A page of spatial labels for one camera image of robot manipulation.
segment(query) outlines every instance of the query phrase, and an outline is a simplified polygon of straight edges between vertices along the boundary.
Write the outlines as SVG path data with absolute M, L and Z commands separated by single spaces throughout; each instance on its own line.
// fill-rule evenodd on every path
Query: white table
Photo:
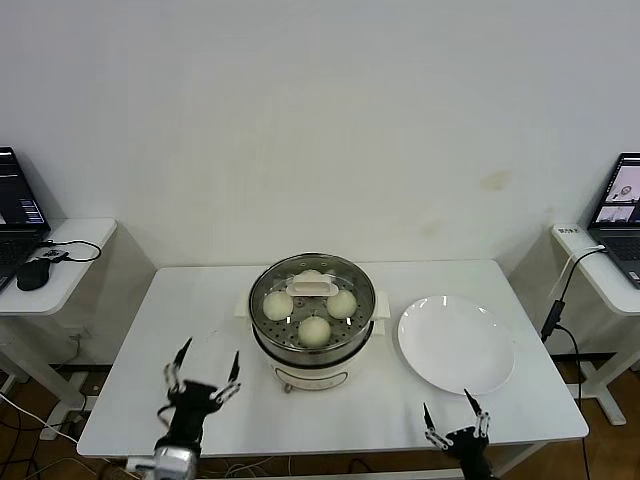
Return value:
M 495 262 L 361 267 L 376 288 L 389 295 L 392 321 L 386 336 L 372 337 L 368 366 L 345 385 L 288 395 L 246 324 L 234 319 L 243 292 L 246 295 L 265 267 L 161 269 L 120 349 L 78 452 L 98 457 L 152 453 L 165 433 L 156 419 L 166 398 L 162 368 L 190 336 L 194 340 L 183 378 L 223 384 L 233 354 L 240 350 L 242 389 L 206 420 L 205 457 L 432 448 L 424 437 L 423 401 L 444 433 L 475 421 L 464 397 L 423 381 L 397 348 L 395 329 L 404 308 L 438 294 L 458 294 L 485 305 L 503 318 L 515 340 L 512 378 L 497 392 L 479 397 L 492 415 L 491 442 L 518 445 L 499 474 L 546 442 L 587 435 L 587 424 Z
M 598 245 L 576 224 L 554 225 L 551 233 L 569 255 L 579 256 L 586 253 L 585 248 Z M 590 255 L 580 262 L 578 268 L 610 310 L 618 315 L 640 315 L 640 290 L 631 285 L 631 282 L 606 254 Z M 607 385 L 638 360 L 640 360 L 640 345 L 637 338 L 629 336 L 621 339 L 618 353 L 598 370 L 591 362 L 580 363 L 586 378 L 582 384 L 582 396 L 597 399 L 612 425 L 625 425 L 627 420 L 607 389 Z M 574 398 L 577 398 L 577 385 L 569 385 L 569 388 Z
M 112 218 L 67 219 L 51 221 L 49 238 L 57 242 L 85 240 L 103 247 L 116 228 Z M 68 251 L 74 258 L 94 256 L 94 248 L 86 245 L 65 245 L 57 247 Z M 50 278 L 45 286 L 31 292 L 23 292 L 16 286 L 16 279 L 0 292 L 0 367 L 11 375 L 2 387 L 6 393 L 16 380 L 25 381 L 32 376 L 41 385 L 58 397 L 61 402 L 49 416 L 50 423 L 59 423 L 71 409 L 78 409 L 85 401 L 79 392 L 86 372 L 75 373 L 66 381 L 55 372 L 40 355 L 34 351 L 18 332 L 15 324 L 22 321 L 21 315 L 52 315 L 65 304 L 73 290 L 87 272 L 91 262 L 63 262 L 53 265 Z M 96 397 L 87 399 L 86 409 L 90 410 Z M 44 430 L 41 438 L 55 437 L 50 430 Z

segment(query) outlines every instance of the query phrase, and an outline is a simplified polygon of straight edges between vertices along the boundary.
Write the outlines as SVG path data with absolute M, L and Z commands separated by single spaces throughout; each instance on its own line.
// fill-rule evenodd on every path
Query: wall stain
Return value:
M 480 179 L 480 188 L 488 192 L 499 192 L 511 183 L 513 173 L 511 170 L 500 170 Z
M 435 237 L 446 225 L 447 223 L 442 220 L 431 220 L 420 229 L 420 233 L 427 238 Z

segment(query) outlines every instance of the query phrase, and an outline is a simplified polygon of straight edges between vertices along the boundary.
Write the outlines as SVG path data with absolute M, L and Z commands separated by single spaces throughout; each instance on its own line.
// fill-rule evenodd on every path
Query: white plate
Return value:
M 451 295 L 418 300 L 398 324 L 400 348 L 411 367 L 433 385 L 453 393 L 497 390 L 515 365 L 513 340 L 496 317 Z

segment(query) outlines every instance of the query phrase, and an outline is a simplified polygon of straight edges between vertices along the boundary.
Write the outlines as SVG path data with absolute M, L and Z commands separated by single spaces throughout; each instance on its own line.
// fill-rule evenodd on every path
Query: laptop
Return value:
M 640 289 L 640 153 L 621 153 L 588 232 Z
M 0 290 L 50 231 L 10 147 L 0 147 Z

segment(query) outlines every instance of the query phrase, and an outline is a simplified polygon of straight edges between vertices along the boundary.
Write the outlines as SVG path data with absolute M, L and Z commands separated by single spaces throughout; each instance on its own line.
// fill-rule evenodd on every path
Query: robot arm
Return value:
M 153 458 L 129 459 L 127 469 L 130 471 L 148 472 L 149 478 L 158 480 L 193 480 L 205 418 L 220 410 L 240 390 L 239 352 L 236 352 L 227 385 L 221 390 L 214 385 L 180 380 L 178 373 L 190 344 L 191 339 L 178 351 L 173 363 L 164 368 L 169 403 L 158 410 L 158 418 L 169 431 L 156 442 Z M 161 414 L 170 408 L 174 408 L 175 413 L 169 424 Z
M 435 425 L 424 405 L 424 422 L 427 425 L 425 436 L 427 440 L 440 448 L 447 455 L 460 462 L 460 468 L 465 480 L 492 480 L 496 479 L 491 471 L 491 465 L 484 456 L 484 451 L 489 445 L 489 423 L 491 417 L 480 407 L 480 404 L 466 390 L 464 393 L 476 414 L 475 426 L 469 426 L 460 430 L 447 433 L 444 437 L 436 432 Z

